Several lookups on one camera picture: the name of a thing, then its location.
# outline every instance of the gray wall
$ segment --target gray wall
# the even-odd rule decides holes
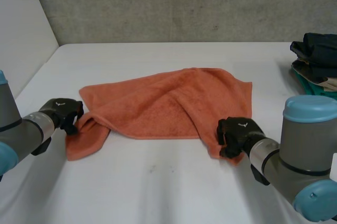
[[[292,41],[337,33],[337,0],[40,0],[60,45]]]

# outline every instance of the green fabric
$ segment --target green fabric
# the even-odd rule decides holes
[[[305,78],[303,78],[296,71],[294,71],[294,72],[296,74],[296,77],[301,82],[306,94],[321,95],[321,96],[326,96],[326,97],[337,99],[337,91],[324,91],[323,87],[315,85],[315,84],[307,81]]]

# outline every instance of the folded clothes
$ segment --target folded clothes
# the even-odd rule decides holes
[[[303,42],[293,42],[290,50],[320,67],[337,67],[337,35],[306,33]]]
[[[306,94],[321,95],[321,96],[326,96],[326,97],[337,99],[337,91],[324,91],[323,87],[315,85],[315,84],[307,81],[305,78],[303,78],[296,71],[295,71],[295,75],[299,79],[299,81],[301,82]]]
[[[337,78],[337,67],[320,67],[318,65],[310,64],[310,68],[313,76]]]
[[[307,81],[323,87],[325,91],[337,91],[337,78],[314,76],[310,65],[302,60],[295,60],[292,67]]]
[[[80,95],[89,109],[68,136],[69,160],[98,151],[110,130],[135,139],[201,138],[220,158],[219,119],[252,115],[252,83],[222,69],[189,68],[119,83],[86,86]],[[236,164],[239,156],[229,161]]]

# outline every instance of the white wall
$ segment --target white wall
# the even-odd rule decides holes
[[[57,48],[39,0],[0,0],[0,69],[14,97]]]

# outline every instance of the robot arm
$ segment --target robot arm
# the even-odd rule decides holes
[[[29,154],[45,152],[56,128],[77,133],[75,118],[83,115],[83,104],[73,99],[51,99],[39,111],[21,118],[8,82],[0,71],[0,180]]]
[[[220,155],[233,158],[245,152],[254,178],[271,183],[307,220],[336,220],[337,182],[330,179],[330,170],[337,152],[337,101],[295,96],[287,100],[283,116],[280,144],[252,119],[220,120]]]

